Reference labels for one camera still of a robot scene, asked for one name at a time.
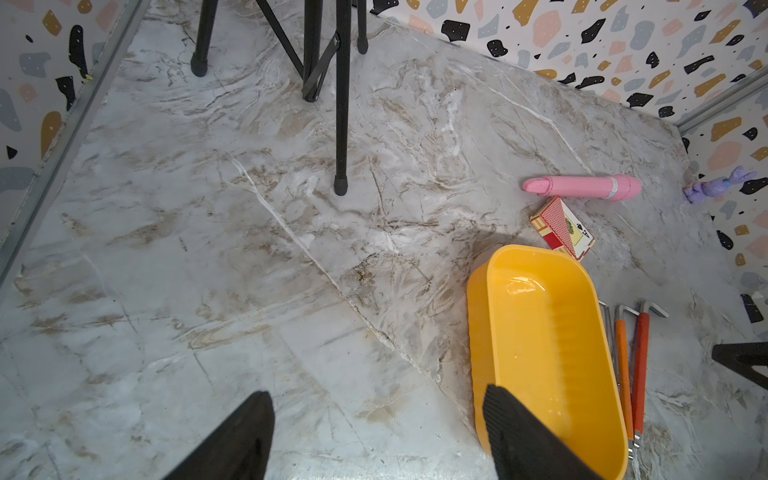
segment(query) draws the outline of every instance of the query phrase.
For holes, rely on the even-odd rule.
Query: metal rod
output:
[[[336,195],[346,194],[346,141],[349,121],[349,50],[352,29],[351,0],[336,0],[336,31],[339,34],[339,54],[336,56]]]
[[[304,0],[304,72],[301,78],[304,87],[320,60],[320,32],[323,26],[323,0]],[[304,94],[304,100],[315,101],[319,95],[319,88],[313,82],[308,93]]]
[[[208,72],[208,47],[210,47],[210,36],[214,31],[218,3],[219,0],[203,0],[203,6],[200,8],[197,43],[190,60],[192,73],[198,77],[204,77]]]
[[[270,4],[267,3],[266,0],[256,0],[256,3],[259,5],[259,8],[261,8],[261,12],[264,13],[266,20],[270,23],[270,27],[272,27],[275,35],[277,35],[277,39],[280,40],[280,44],[288,54],[288,57],[293,63],[293,66],[296,67],[296,71],[299,72],[299,75],[303,75],[304,67],[301,65],[299,55],[296,55],[296,50],[293,50],[293,45],[290,44],[290,40],[288,39],[286,32],[283,30],[283,27],[280,26],[280,22],[277,21],[277,17],[275,16],[275,13],[272,12]]]
[[[611,354],[611,363],[614,366],[614,373],[617,372],[616,364],[616,329],[614,323],[611,321],[611,308],[602,300],[598,300],[600,303],[600,310],[603,316],[603,325],[605,328],[605,338],[608,342],[608,351]]]
[[[739,80],[738,83],[726,89],[723,93],[687,112],[674,124],[680,130],[680,135],[685,135],[726,108],[732,107],[744,98],[764,88],[767,84],[768,68],[761,68]]]
[[[357,0],[357,51],[363,55],[368,51],[366,9],[366,0]]]
[[[320,57],[317,65],[315,65],[315,69],[310,73],[309,78],[304,81],[304,88],[301,91],[301,95],[304,96],[304,98],[313,91],[316,94],[320,93],[320,88],[323,86],[323,79],[328,70],[328,65],[330,65],[331,58],[333,58],[333,54],[335,54],[337,50],[339,50],[339,32],[335,33],[333,38],[331,38],[331,41],[328,42],[328,46],[323,52],[323,56]]]

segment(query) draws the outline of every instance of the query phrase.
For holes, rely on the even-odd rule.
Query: yellow basin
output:
[[[627,469],[627,435],[592,281],[566,253],[502,247],[469,277],[475,427],[482,401],[503,386],[602,478]]]

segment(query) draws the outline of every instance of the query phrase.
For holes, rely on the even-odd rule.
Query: small plastic toy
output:
[[[752,180],[757,176],[757,172],[746,172],[744,167],[736,167],[730,173],[730,177],[723,180],[712,180],[711,182],[696,182],[683,189],[683,193],[692,204],[700,204],[706,197],[722,197],[726,194],[732,185],[738,185]]]

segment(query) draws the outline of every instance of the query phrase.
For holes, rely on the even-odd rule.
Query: terrazzo wallpaper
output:
[[[372,13],[677,121],[768,61],[768,0],[373,0]]]
[[[768,341],[768,87],[686,133],[683,143],[693,180],[728,177],[739,165],[759,172],[706,202],[752,326]]]
[[[124,4],[0,2],[0,245]]]

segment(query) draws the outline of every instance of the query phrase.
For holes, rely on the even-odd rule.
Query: tripod stand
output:
[[[336,59],[336,176],[333,190],[344,195],[347,190],[346,146],[349,123],[349,51],[352,30],[352,0],[336,0],[336,33],[320,55],[320,29],[323,23],[323,0],[304,0],[304,62],[286,36],[267,0],[256,0],[270,27],[280,40],[296,71],[303,80],[302,97],[306,101],[317,100],[328,66],[334,54]],[[214,29],[218,0],[203,0],[200,10],[200,26],[197,29],[197,45],[190,61],[192,73],[203,77],[208,70],[208,48]],[[359,37],[357,49],[361,54],[368,51],[366,37],[366,0],[357,0]]]

